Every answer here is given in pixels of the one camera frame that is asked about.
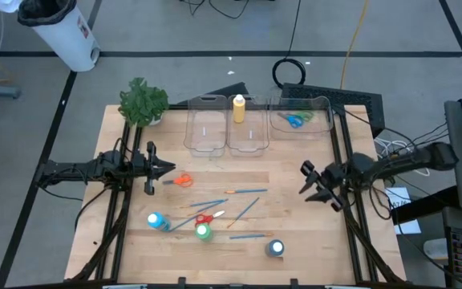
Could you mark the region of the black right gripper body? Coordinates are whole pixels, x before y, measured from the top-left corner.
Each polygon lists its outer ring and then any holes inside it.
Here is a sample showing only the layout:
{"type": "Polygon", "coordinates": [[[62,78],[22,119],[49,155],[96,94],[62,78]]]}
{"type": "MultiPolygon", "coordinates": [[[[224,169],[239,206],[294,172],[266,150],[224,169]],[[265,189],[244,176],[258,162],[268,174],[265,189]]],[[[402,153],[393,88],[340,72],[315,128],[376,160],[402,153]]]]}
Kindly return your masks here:
{"type": "Polygon", "coordinates": [[[308,175],[319,175],[320,178],[318,184],[313,185],[316,188],[316,193],[321,189],[328,189],[331,192],[331,199],[329,202],[333,210],[339,212],[343,209],[345,206],[345,201],[342,197],[334,192],[334,189],[342,186],[342,182],[345,178],[345,173],[339,165],[332,163],[328,165],[322,172],[318,173],[315,170],[313,163],[306,160],[302,163],[300,171],[305,177],[308,175]]]}

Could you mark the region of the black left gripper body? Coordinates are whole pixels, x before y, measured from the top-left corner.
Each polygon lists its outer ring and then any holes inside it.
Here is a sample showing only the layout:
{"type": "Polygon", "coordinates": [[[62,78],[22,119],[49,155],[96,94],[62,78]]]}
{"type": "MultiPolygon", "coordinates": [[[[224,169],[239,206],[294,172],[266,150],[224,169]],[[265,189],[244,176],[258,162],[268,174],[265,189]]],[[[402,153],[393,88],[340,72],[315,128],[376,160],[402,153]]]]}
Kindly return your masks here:
{"type": "Polygon", "coordinates": [[[156,151],[156,146],[152,141],[147,143],[147,154],[144,155],[139,151],[135,150],[133,153],[133,177],[146,177],[144,182],[144,192],[147,195],[153,195],[155,193],[154,186],[152,184],[153,173],[154,173],[154,162],[153,156],[156,151]]]}

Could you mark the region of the orange-handled scissors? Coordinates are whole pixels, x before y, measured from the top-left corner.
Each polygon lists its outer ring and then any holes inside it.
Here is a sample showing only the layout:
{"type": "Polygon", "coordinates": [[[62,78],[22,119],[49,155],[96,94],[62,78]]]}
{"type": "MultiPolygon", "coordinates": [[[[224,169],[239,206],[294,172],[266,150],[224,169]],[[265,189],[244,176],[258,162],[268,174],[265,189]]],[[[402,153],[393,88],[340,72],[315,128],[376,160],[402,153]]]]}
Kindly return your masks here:
{"type": "Polygon", "coordinates": [[[178,185],[180,187],[189,187],[193,184],[193,179],[188,173],[182,173],[178,178],[163,181],[163,185],[178,185]]]}

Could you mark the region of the light blue paint bottle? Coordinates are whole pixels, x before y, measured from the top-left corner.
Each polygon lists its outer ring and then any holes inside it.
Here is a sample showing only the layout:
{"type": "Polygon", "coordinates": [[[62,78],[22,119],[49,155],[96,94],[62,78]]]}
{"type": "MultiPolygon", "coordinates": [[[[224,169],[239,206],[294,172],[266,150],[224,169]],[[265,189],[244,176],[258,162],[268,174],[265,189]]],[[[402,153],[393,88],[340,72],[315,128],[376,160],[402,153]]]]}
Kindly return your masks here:
{"type": "Polygon", "coordinates": [[[147,222],[153,229],[164,232],[170,231],[171,222],[159,212],[150,213],[147,217],[147,222]]]}

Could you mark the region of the blue-handled scissors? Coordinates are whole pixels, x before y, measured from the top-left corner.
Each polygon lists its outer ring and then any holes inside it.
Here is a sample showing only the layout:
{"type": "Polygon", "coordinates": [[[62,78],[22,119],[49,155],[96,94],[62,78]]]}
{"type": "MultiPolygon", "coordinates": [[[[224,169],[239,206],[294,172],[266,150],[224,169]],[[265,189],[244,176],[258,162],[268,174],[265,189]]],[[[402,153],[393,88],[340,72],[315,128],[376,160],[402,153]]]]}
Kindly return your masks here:
{"type": "Polygon", "coordinates": [[[292,128],[300,128],[304,124],[304,120],[300,116],[285,114],[279,112],[278,115],[286,120],[292,128]]]}

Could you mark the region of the dark blue paint bottle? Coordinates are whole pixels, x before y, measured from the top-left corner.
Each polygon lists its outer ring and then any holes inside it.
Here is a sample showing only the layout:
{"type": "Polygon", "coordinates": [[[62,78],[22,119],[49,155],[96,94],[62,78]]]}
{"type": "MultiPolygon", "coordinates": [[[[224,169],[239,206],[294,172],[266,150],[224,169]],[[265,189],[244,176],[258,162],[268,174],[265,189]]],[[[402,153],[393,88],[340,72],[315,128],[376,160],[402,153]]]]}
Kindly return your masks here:
{"type": "Polygon", "coordinates": [[[284,252],[285,246],[279,239],[269,241],[265,246],[265,253],[269,257],[281,257],[284,252]]]}

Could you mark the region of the green paint bottle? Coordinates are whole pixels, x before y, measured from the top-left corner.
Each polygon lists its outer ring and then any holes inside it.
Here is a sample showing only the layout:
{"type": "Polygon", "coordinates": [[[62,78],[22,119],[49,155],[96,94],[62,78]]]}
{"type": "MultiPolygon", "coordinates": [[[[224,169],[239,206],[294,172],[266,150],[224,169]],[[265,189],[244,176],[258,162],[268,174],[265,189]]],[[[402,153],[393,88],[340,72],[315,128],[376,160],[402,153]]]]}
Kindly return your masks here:
{"type": "Polygon", "coordinates": [[[213,238],[213,230],[208,223],[196,225],[195,235],[202,242],[209,242],[213,238]]]}

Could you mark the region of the yellow paint bottle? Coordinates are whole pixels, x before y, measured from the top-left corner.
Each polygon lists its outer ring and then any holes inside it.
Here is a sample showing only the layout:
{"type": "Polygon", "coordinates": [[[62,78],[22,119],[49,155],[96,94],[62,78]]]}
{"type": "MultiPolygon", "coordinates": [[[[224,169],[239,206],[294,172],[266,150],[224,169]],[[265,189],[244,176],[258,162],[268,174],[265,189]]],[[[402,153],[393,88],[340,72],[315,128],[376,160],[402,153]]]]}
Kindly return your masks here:
{"type": "Polygon", "coordinates": [[[245,119],[246,100],[242,94],[237,94],[233,98],[233,121],[240,124],[245,119]]]}

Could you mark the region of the clear narrow plastic bin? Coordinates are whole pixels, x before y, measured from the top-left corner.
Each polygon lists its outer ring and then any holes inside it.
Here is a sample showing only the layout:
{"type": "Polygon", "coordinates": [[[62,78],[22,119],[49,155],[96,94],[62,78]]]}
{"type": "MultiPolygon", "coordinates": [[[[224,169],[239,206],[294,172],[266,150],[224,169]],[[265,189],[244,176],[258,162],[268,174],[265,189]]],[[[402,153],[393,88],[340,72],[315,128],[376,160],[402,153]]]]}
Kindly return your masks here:
{"type": "Polygon", "coordinates": [[[184,146],[193,157],[221,157],[227,138],[228,101],[205,95],[188,101],[184,146]]]}
{"type": "Polygon", "coordinates": [[[229,97],[226,144],[232,156],[258,157],[269,147],[267,104],[256,96],[243,95],[246,100],[245,119],[233,121],[233,98],[229,97]]]}

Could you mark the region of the clear wide plastic bin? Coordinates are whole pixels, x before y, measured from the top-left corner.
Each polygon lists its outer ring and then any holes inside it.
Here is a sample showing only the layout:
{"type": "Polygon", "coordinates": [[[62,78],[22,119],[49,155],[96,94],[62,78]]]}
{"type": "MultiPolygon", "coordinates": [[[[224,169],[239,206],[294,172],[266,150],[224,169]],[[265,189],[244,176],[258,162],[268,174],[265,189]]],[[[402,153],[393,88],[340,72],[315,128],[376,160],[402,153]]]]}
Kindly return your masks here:
{"type": "Polygon", "coordinates": [[[330,101],[325,96],[313,99],[272,97],[268,104],[269,134],[275,140],[316,140],[334,127],[334,116],[330,101]],[[312,111],[310,122],[300,128],[292,128],[278,113],[293,115],[299,111],[312,111]]]}

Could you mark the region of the green potted plant white pot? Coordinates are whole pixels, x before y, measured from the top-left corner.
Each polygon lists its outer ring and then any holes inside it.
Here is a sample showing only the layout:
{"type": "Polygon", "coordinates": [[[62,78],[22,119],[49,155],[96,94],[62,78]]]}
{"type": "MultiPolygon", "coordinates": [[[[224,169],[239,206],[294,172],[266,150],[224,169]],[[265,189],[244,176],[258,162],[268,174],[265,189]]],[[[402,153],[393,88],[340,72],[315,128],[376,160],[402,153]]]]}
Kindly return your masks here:
{"type": "Polygon", "coordinates": [[[136,77],[129,83],[129,90],[120,92],[121,116],[139,128],[159,124],[164,111],[169,109],[167,92],[149,86],[145,78],[136,77]]]}

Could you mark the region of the white paper sheet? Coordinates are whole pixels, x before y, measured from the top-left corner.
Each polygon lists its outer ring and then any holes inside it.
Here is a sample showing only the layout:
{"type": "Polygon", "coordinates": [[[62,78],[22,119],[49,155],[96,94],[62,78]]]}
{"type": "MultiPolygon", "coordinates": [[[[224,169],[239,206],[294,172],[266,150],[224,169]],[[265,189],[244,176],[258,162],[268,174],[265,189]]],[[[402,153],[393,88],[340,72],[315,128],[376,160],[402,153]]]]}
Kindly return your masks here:
{"type": "MultiPolygon", "coordinates": [[[[402,205],[410,204],[411,199],[408,194],[408,191],[405,187],[391,187],[386,188],[385,193],[388,196],[391,208],[395,209],[402,205]]],[[[400,223],[394,225],[395,233],[397,235],[401,234],[420,234],[421,229],[417,220],[412,220],[409,222],[400,223]]]]}

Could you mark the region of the black desk leg bar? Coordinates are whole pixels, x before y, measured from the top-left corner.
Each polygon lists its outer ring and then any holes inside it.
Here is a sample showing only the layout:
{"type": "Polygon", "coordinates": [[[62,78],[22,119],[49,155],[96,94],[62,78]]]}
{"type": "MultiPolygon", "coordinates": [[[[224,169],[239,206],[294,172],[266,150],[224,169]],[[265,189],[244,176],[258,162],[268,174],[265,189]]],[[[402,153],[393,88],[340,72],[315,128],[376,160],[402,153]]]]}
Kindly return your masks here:
{"type": "Polygon", "coordinates": [[[459,204],[457,186],[454,185],[430,196],[394,208],[391,211],[392,221],[397,226],[417,218],[439,213],[445,207],[458,208],[459,204]]]}

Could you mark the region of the small black corner plate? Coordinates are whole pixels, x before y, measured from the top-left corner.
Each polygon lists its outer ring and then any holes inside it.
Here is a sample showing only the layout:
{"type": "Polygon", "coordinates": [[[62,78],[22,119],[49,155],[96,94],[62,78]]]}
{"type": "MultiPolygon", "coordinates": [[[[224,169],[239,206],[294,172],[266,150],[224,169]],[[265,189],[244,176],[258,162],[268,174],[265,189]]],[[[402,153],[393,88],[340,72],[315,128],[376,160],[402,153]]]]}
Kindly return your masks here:
{"type": "Polygon", "coordinates": [[[247,90],[247,87],[245,86],[244,82],[231,84],[227,87],[223,87],[223,88],[211,91],[211,92],[206,92],[206,95],[220,95],[220,96],[225,96],[225,97],[230,97],[232,95],[237,95],[237,94],[242,94],[242,95],[249,94],[249,91],[247,90]]]}

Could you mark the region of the pale round object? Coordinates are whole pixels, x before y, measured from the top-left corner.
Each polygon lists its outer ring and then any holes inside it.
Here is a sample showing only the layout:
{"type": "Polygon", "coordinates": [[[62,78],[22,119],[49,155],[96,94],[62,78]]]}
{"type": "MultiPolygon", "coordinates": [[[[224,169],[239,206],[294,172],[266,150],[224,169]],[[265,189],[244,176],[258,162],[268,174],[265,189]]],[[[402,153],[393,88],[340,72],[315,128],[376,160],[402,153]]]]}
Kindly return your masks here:
{"type": "Polygon", "coordinates": [[[448,246],[445,238],[427,240],[423,243],[423,252],[432,260],[445,264],[448,261],[448,246]]]}

